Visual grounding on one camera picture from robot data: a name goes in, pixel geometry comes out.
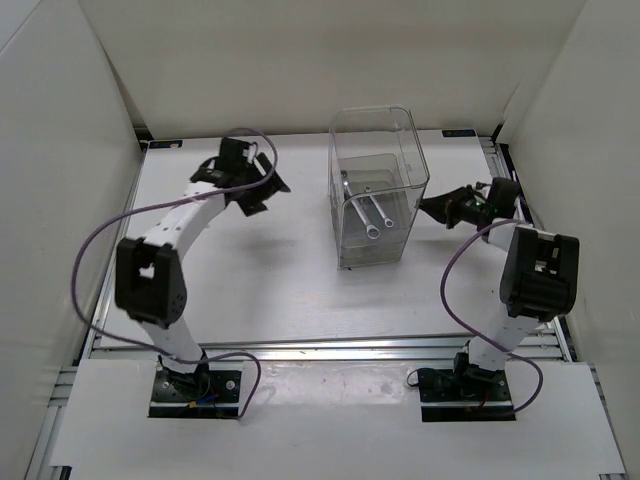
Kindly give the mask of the smoky clear plastic drawer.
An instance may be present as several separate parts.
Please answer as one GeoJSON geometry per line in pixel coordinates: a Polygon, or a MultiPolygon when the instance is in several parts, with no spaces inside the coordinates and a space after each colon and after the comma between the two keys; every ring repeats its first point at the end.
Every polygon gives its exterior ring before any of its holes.
{"type": "Polygon", "coordinates": [[[399,261],[428,181],[419,154],[331,159],[328,195],[338,268],[399,261]]]}

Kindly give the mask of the silver combination wrench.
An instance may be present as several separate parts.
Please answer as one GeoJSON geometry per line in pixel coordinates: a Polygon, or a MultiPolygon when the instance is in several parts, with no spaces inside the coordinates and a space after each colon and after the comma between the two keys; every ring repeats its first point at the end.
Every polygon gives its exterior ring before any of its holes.
{"type": "MultiPolygon", "coordinates": [[[[343,187],[345,191],[345,198],[351,199],[354,196],[354,194],[352,192],[352,189],[348,180],[348,174],[345,170],[341,171],[341,177],[342,177],[343,187]]],[[[360,220],[362,221],[365,227],[367,237],[372,240],[378,239],[380,236],[380,231],[376,226],[373,225],[373,223],[365,213],[360,201],[358,199],[355,199],[355,200],[352,200],[351,203],[358,217],[360,218],[360,220]]]]}

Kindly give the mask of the clear plastic organizer case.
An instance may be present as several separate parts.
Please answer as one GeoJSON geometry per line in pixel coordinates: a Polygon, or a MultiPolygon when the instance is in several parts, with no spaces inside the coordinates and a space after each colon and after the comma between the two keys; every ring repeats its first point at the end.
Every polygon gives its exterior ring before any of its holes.
{"type": "Polygon", "coordinates": [[[336,113],[329,125],[328,197],[338,268],[399,261],[429,180],[409,109],[336,113]]]}

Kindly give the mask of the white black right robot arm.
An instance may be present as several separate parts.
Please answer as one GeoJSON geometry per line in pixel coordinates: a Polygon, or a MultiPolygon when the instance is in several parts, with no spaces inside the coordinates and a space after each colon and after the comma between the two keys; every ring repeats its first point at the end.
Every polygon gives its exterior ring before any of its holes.
{"type": "Polygon", "coordinates": [[[579,239],[516,220],[520,192],[517,182],[495,178],[487,186],[467,185],[420,202],[423,212],[448,229],[461,222],[476,227],[476,233],[445,267],[440,283],[445,311],[473,334],[456,355],[449,375],[450,390],[460,399],[470,400],[485,386],[497,384],[522,340],[538,325],[569,313],[576,301],[579,239]],[[489,191],[483,194],[486,187],[489,191]],[[495,324],[486,333],[457,316],[446,298],[446,281],[454,264],[479,239],[506,252],[498,290],[500,307],[495,324]]]}

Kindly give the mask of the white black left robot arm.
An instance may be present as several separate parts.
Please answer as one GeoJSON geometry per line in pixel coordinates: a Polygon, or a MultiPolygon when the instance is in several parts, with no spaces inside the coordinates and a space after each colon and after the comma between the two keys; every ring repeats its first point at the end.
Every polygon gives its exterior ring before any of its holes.
{"type": "Polygon", "coordinates": [[[181,204],[142,236],[117,245],[116,305],[146,332],[169,384],[189,400],[208,396],[211,377],[205,352],[184,318],[188,293],[182,261],[230,204],[251,216],[266,211],[274,194],[289,190],[256,143],[225,137],[217,155],[190,176],[181,204]]]}

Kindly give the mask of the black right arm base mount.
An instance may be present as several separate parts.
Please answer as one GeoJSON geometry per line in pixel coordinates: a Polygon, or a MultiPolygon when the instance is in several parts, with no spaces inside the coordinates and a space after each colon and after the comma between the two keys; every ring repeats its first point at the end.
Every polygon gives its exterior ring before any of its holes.
{"type": "Polygon", "coordinates": [[[409,372],[406,383],[419,392],[423,423],[516,420],[504,372],[487,383],[463,379],[451,369],[419,368],[409,372]]]}

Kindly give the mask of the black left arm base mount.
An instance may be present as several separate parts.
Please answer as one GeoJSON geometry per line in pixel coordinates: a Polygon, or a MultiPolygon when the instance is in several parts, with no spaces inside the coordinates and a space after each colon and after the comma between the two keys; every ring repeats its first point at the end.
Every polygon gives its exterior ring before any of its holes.
{"type": "Polygon", "coordinates": [[[242,371],[199,366],[192,374],[158,367],[148,407],[156,419],[234,419],[242,371]]]}

